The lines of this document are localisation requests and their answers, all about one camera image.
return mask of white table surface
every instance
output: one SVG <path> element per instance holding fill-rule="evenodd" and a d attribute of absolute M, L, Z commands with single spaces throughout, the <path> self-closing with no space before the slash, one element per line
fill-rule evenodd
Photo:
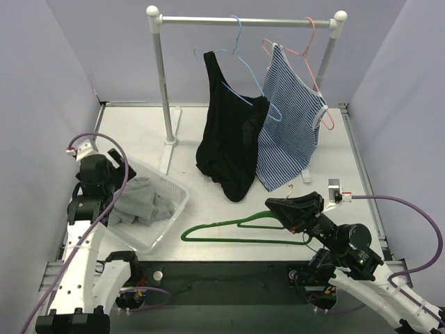
<path fill-rule="evenodd" d="M 321 126 L 318 148 L 309 165 L 312 183 L 304 184 L 301 176 L 297 176 L 289 182 L 293 184 L 291 197 L 317 191 L 327 200 L 327 181 L 330 178 L 339 178 L 345 191 L 352 191 L 357 195 L 364 194 L 341 112 L 339 109 L 330 110 L 336 126 L 333 131 Z M 195 166 L 196 149 L 202 140 L 206 116 L 205 107 L 183 108 L 177 134 L 179 145 L 173 152 L 168 175 L 186 186 L 191 197 L 163 240 L 152 252 L 138 255 L 139 260 L 310 260 L 314 252 L 306 246 L 181 241 L 180 236 L 186 229 L 203 223 L 244 218 L 264 211 L 267 209 L 264 205 L 267 198 L 283 198 L 289 191 L 286 184 L 269 193 L 259 180 L 255 180 L 247 196 L 240 203 L 232 203 L 226 199 L 221 186 L 201 174 Z M 165 138 L 160 107 L 107 107 L 99 131 L 117 140 L 129 157 L 137 158 L 155 168 L 159 167 Z M 97 139 L 97 145 L 101 152 L 111 148 L 111 144 L 102 138 Z M 362 223 L 367 226 L 373 237 L 371 248 L 382 255 L 367 201 L 355 200 L 352 203 L 345 203 L 326 215 L 337 225 Z M 279 224 L 270 218 L 260 221 L 267 225 Z M 235 226 L 201 230 L 191 236 L 302 241 L 301 234 L 291 234 L 286 230 L 251 230 Z M 321 244 L 314 239 L 310 246 L 318 249 Z M 112 251 L 125 249 L 129 248 L 108 233 L 102 241 L 99 258 L 105 258 Z"/>

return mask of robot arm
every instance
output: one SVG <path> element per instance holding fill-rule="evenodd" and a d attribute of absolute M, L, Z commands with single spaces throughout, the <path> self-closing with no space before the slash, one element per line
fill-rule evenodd
<path fill-rule="evenodd" d="M 342 201 L 338 192 L 330 195 L 333 201 Z M 371 233 L 366 226 L 336 225 L 324 215 L 324 199 L 316 192 L 286 200 L 270 198 L 266 206 L 287 230 L 307 233 L 327 248 L 320 249 L 309 264 L 312 278 L 352 294 L 399 333 L 439 333 L 444 312 L 422 299 L 399 277 L 391 283 L 394 273 L 370 248 Z M 308 279 L 311 277 L 296 278 L 300 292 L 305 292 L 302 286 Z"/>
<path fill-rule="evenodd" d="M 78 249 L 58 284 L 48 314 L 38 317 L 35 330 L 38 334 L 108 334 L 108 315 L 120 290 L 123 286 L 134 286 L 140 280 L 142 273 L 138 270 L 138 259 L 134 252 L 111 253 L 105 261 L 102 275 L 93 286 L 97 254 L 108 216 L 92 229 L 80 246 L 77 244 L 122 186 L 124 162 L 115 150 L 108 151 L 118 164 L 115 168 L 89 141 L 80 144 L 77 150 L 67 152 L 80 162 L 80 169 L 76 175 L 79 183 L 67 208 L 65 259 L 74 248 Z M 129 179 L 135 175 L 129 167 Z"/>

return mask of striped tank top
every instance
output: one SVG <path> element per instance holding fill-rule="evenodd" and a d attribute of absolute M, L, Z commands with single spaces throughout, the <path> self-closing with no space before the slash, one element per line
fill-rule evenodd
<path fill-rule="evenodd" d="M 258 142 L 257 176 L 268 191 L 295 178 L 307 167 L 318 143 L 317 115 L 327 110 L 322 95 L 303 83 L 282 48 L 274 44 L 264 82 L 264 95 L 282 113 L 282 121 L 267 117 Z M 276 111 L 269 107 L 269 113 Z"/>

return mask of gray cloth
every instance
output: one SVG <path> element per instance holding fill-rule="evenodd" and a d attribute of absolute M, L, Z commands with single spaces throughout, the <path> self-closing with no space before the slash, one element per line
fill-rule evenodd
<path fill-rule="evenodd" d="M 135 177 L 127 182 L 122 195 L 114 204 L 108 223 L 142 223 L 170 219 L 175 206 L 168 198 L 154 192 L 146 177 Z"/>

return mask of screw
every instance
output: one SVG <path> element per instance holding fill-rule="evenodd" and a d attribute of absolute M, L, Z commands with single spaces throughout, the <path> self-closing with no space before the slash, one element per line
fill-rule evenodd
<path fill-rule="evenodd" d="M 295 278 L 297 278 L 297 271 L 294 270 L 294 269 L 292 269 L 292 270 L 289 272 L 289 278 L 292 279 L 292 280 L 294 280 Z"/>
<path fill-rule="evenodd" d="M 157 270 L 153 273 L 153 279 L 156 282 L 159 282 L 160 280 L 162 280 L 162 277 L 163 277 L 162 271 Z"/>

